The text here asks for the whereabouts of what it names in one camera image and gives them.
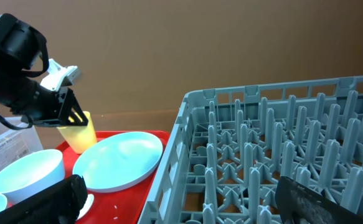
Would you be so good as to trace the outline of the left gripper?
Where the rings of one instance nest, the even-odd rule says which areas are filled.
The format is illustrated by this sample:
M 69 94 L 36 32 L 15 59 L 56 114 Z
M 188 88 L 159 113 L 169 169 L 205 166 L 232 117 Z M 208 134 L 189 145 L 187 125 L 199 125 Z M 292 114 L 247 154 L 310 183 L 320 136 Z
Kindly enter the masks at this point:
M 61 87 L 50 91 L 35 80 L 27 79 L 17 88 L 17 98 L 11 104 L 11 112 L 22 115 L 24 121 L 36 126 L 87 126 L 84 115 L 73 90 Z

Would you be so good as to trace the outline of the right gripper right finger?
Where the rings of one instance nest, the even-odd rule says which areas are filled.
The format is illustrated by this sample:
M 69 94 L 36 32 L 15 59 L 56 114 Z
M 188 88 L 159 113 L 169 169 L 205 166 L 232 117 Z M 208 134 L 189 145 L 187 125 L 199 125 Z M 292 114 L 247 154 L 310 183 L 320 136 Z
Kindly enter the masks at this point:
M 355 175 L 348 179 L 346 193 L 359 189 L 359 193 L 343 198 L 338 205 L 315 191 L 282 176 L 278 180 L 275 200 L 283 223 L 363 223 L 363 217 L 350 211 L 352 204 L 358 202 L 363 194 L 363 175 Z

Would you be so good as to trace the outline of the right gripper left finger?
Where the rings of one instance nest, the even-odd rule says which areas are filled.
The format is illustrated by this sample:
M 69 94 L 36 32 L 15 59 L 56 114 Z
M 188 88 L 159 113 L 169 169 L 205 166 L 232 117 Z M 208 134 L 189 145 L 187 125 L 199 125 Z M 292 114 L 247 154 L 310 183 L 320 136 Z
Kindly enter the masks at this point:
M 87 196 L 84 178 L 74 174 L 0 212 L 0 224 L 74 224 Z

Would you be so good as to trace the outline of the yellow plastic cup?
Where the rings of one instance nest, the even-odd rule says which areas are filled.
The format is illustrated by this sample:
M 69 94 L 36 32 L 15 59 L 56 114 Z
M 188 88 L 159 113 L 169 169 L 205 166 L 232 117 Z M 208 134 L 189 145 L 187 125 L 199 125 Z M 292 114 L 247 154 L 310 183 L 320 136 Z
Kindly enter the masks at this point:
M 86 126 L 57 127 L 62 137 L 77 154 L 84 153 L 88 148 L 97 143 L 95 128 L 88 111 L 83 112 L 88 119 Z

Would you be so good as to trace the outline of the white plastic spoon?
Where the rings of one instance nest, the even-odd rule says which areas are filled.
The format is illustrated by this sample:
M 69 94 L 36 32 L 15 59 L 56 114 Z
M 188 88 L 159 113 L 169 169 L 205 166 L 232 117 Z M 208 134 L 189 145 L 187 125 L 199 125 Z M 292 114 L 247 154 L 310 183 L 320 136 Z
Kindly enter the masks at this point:
M 91 209 L 91 207 L 93 205 L 94 199 L 95 199 L 95 197 L 93 194 L 87 195 L 86 202 L 85 202 L 83 208 L 80 210 L 77 220 L 83 218 L 88 213 L 89 209 Z

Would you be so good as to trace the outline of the light blue plate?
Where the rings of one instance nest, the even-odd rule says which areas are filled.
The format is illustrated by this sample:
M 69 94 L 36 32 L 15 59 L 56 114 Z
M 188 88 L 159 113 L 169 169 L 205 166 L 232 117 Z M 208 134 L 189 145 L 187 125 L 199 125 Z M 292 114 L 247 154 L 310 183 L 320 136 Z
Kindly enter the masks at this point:
M 87 189 L 112 193 L 130 188 L 150 176 L 163 154 L 161 140 L 134 131 L 106 138 L 76 160 L 72 173 L 84 178 Z

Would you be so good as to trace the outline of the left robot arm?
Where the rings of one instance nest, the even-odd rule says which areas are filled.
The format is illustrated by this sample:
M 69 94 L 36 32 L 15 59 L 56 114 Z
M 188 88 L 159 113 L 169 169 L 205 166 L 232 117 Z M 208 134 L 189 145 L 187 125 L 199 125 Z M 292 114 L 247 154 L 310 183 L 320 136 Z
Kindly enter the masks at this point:
M 70 89 L 79 75 L 77 66 L 49 58 L 47 40 L 37 29 L 12 14 L 0 15 L 0 104 L 28 128 L 88 124 Z M 0 123 L 19 129 L 1 115 Z

